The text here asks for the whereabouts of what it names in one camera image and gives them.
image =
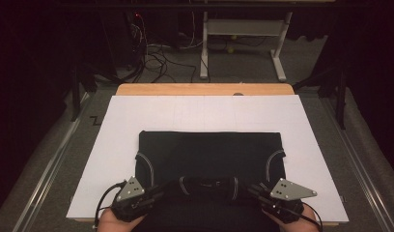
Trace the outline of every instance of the white paper sheet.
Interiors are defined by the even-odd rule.
[[[103,193],[134,175],[140,131],[280,132],[287,179],[323,221],[349,221],[298,96],[114,96],[67,218],[93,218]],[[103,206],[110,205],[115,192]]]

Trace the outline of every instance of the human hand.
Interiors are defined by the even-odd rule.
[[[311,223],[310,221],[307,221],[303,218],[299,218],[298,221],[294,221],[288,224],[285,224],[284,222],[282,222],[280,219],[278,219],[277,217],[273,216],[272,214],[264,211],[264,214],[266,214],[267,216],[269,216],[273,221],[275,221],[276,223],[279,224],[279,226],[281,226],[285,232],[319,232],[318,227],[316,224]],[[315,214],[312,211],[311,208],[309,208],[309,206],[307,206],[306,204],[303,204],[303,212],[302,214],[308,218],[311,218],[312,220],[316,221],[315,219]]]
[[[105,209],[99,219],[98,232],[130,232],[144,217],[139,217],[132,222],[125,222],[117,219],[112,210]]]

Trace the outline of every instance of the white stand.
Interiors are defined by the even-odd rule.
[[[203,50],[201,53],[200,78],[209,76],[209,52],[207,50],[208,35],[238,35],[238,36],[275,36],[278,37],[276,49],[270,51],[272,61],[281,82],[287,77],[279,59],[293,13],[287,13],[285,20],[235,20],[235,19],[209,19],[204,12],[203,23]]]

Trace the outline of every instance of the metal bracket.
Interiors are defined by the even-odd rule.
[[[126,185],[120,191],[117,201],[127,200],[145,193],[145,190],[140,185],[139,181],[134,177],[130,177]]]
[[[301,198],[317,196],[318,194],[309,188],[302,187],[285,179],[280,179],[272,189],[270,196],[272,198],[290,201]]]

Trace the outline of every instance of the gray carpet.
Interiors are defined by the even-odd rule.
[[[246,40],[245,42],[255,43],[256,41]],[[267,50],[272,47],[273,43],[275,43],[275,39],[266,40],[258,47],[233,44],[235,47],[233,54],[228,54],[225,51],[212,51],[209,56],[211,82],[277,82],[270,57],[267,54]],[[303,39],[296,42],[286,41],[281,53],[281,60],[288,77],[288,83],[296,83],[310,74],[323,44],[324,40],[311,43]],[[221,42],[211,43],[212,48],[221,46]],[[207,80],[198,78],[200,65],[198,48],[181,51],[165,49],[165,52],[171,61],[197,66],[197,71],[193,76],[194,82],[207,82]],[[177,82],[189,82],[192,69],[169,64],[167,73]],[[156,76],[155,72],[144,72],[139,82],[150,82]],[[168,76],[162,77],[159,81],[173,82]],[[103,84],[95,94],[91,94],[90,98],[85,101],[87,106],[82,111],[79,117],[80,123],[65,150],[65,156],[61,160],[62,165],[57,170],[56,178],[51,183],[42,205],[37,210],[36,218],[28,227],[29,231],[93,231],[91,223],[66,219],[66,214],[70,199],[74,195],[99,132],[99,126],[94,125],[92,116],[98,116],[98,122],[101,122],[110,98],[115,92],[116,86]],[[326,110],[327,105],[331,107],[331,101],[319,99],[315,88],[304,88],[298,94],[320,144],[333,181],[340,195],[345,199],[344,207],[350,218],[349,223],[336,227],[326,226],[324,231],[383,231],[383,225],[380,225],[380,220],[366,197],[367,192],[360,184],[361,180],[354,170],[349,149],[343,141],[343,134],[337,130],[332,121],[332,112]],[[53,126],[30,158],[11,195],[1,209],[0,232],[13,231],[46,166],[62,144],[65,133],[72,126],[70,98],[67,98],[66,102],[69,104],[68,110]],[[383,204],[394,218],[394,173],[360,117],[351,93],[348,93],[347,98],[345,124],[346,134],[352,142],[353,148],[361,155],[363,164],[370,174],[378,194],[382,196]]]

